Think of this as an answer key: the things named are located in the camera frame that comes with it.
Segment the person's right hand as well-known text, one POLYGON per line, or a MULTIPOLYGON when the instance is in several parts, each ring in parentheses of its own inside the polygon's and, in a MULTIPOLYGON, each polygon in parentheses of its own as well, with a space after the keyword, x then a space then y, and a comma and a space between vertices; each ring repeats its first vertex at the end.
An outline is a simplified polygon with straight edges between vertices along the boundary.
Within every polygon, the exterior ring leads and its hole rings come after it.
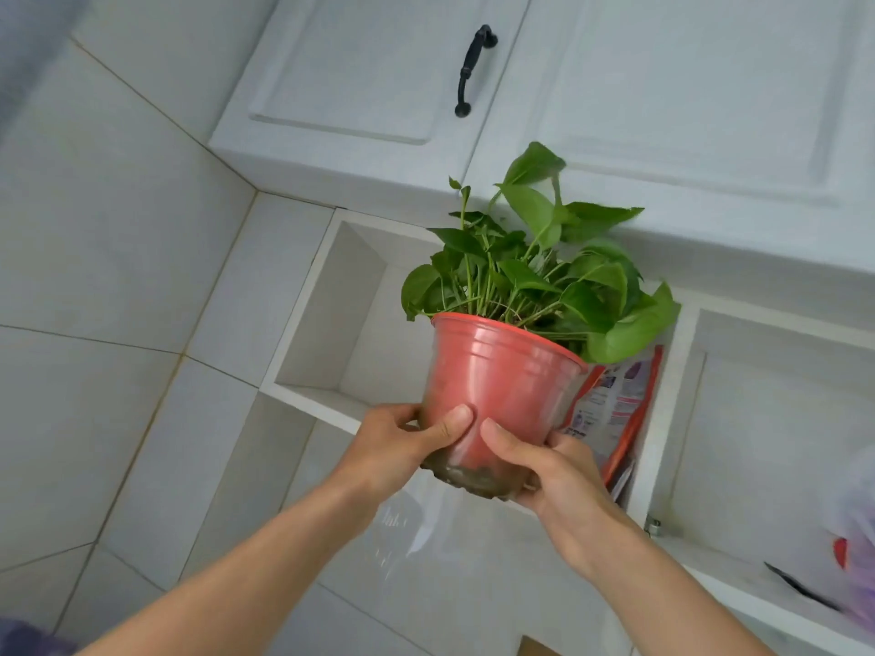
POLYGON ((575 573, 595 586, 610 579, 623 533, 637 526, 607 492, 590 448, 553 431, 541 445, 538 471, 527 471, 516 502, 536 515, 575 573))

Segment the person's left hand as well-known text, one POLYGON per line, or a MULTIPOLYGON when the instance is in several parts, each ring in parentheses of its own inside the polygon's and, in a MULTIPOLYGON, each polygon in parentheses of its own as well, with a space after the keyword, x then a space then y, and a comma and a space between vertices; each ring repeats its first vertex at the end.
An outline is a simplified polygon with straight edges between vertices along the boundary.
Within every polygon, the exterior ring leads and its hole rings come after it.
POLYGON ((329 476, 328 483, 367 524, 379 506, 399 492, 434 452, 416 452, 422 404, 384 404, 370 409, 329 476))

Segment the red plastic flower pot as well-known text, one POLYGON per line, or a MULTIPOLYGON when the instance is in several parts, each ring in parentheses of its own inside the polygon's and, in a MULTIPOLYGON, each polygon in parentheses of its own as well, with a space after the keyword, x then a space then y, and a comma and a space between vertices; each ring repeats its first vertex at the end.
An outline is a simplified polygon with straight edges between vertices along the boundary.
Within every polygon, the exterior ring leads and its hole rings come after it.
POLYGON ((542 445, 567 413, 589 366, 577 354, 528 330, 456 312, 437 314, 432 363, 418 414, 430 428, 460 404, 474 419, 454 444, 423 467, 440 481, 487 499, 517 494, 529 473, 500 459, 482 439, 493 420, 519 440, 542 445))

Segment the person's left forearm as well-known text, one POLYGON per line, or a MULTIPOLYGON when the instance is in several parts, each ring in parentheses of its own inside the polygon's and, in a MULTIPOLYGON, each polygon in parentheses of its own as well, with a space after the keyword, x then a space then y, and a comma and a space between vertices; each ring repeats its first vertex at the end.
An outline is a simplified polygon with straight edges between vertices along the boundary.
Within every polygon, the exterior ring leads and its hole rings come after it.
POLYGON ((325 565, 399 489, 349 470, 331 475, 76 656, 259 656, 325 565))

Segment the person's right forearm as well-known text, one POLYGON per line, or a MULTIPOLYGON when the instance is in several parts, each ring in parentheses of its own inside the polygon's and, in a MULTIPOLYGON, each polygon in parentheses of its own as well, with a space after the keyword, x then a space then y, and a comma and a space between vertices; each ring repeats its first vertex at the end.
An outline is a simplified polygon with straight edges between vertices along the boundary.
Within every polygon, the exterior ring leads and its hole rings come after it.
POLYGON ((777 656, 637 526, 575 530, 581 574, 641 656, 777 656))

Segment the red and white packet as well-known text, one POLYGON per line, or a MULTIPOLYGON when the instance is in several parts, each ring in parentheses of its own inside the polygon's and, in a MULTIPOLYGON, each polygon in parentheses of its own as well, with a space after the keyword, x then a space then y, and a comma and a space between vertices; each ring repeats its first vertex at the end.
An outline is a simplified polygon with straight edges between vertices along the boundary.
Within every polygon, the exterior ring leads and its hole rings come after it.
POLYGON ((632 475, 633 446, 659 379, 665 346, 615 364, 596 364, 576 393, 562 432, 591 450, 602 482, 618 499, 632 475))

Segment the white open shelf unit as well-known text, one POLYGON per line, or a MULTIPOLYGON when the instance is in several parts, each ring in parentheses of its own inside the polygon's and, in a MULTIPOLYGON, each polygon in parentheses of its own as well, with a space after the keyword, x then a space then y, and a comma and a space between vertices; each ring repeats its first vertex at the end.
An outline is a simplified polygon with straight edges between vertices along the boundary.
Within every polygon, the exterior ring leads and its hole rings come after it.
MULTIPOLYGON (((389 290, 436 250, 411 225, 334 214, 262 389, 349 433, 371 403, 420 398, 432 331, 389 290)), ((631 514, 660 519, 654 540, 732 610, 834 656, 875 656, 823 524, 826 478, 875 443, 875 297, 849 315, 700 285, 675 298, 692 313, 645 419, 631 514)))

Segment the green leafy plant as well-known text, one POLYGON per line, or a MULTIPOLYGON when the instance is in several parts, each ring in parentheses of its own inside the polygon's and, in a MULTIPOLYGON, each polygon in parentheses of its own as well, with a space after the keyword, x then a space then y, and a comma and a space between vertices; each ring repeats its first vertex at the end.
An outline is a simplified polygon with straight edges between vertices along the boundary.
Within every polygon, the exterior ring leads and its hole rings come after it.
POLYGON ((681 305, 669 285, 647 293, 629 254, 607 238, 643 209, 565 202, 565 167, 531 142, 484 210, 470 210, 471 188, 449 178, 461 197, 451 212, 458 224, 431 229, 443 248, 403 282, 406 318, 454 312, 498 321, 600 364, 643 352, 674 325, 681 305))

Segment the black flat tool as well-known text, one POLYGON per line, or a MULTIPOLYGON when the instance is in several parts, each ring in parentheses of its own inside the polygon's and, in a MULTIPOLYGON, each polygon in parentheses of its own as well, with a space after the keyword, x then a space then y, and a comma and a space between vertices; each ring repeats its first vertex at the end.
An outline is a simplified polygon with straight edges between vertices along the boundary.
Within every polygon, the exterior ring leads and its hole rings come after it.
POLYGON ((782 582, 792 588, 797 594, 819 604, 823 607, 829 608, 838 613, 844 613, 844 608, 838 604, 835 600, 822 595, 815 590, 805 586, 799 580, 797 580, 792 575, 786 573, 782 569, 775 567, 773 564, 769 562, 763 562, 763 565, 766 567, 768 571, 772 574, 775 574, 778 578, 782 580, 782 582))

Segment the translucent plastic bag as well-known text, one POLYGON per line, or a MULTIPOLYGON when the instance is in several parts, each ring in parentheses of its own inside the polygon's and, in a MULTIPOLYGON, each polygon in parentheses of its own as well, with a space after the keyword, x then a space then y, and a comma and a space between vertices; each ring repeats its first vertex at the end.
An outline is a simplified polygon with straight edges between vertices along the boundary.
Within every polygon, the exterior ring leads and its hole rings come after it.
POLYGON ((875 635, 875 443, 824 482, 823 524, 844 572, 848 613, 875 635))

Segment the plain white cabinet door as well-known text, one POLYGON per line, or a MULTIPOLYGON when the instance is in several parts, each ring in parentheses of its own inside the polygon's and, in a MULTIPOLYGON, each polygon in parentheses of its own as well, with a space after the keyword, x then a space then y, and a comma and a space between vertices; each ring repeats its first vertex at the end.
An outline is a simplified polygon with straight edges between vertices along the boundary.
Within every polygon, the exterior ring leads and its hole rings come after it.
POLYGON ((636 229, 875 274, 875 0, 531 0, 466 181, 532 141, 636 229))

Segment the purple clothing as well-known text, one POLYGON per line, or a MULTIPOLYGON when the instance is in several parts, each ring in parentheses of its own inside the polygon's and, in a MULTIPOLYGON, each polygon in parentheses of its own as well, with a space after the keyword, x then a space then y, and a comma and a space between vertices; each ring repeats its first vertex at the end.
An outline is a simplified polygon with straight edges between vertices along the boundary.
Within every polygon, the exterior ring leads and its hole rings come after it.
POLYGON ((73 656, 77 646, 26 621, 0 617, 0 656, 73 656))

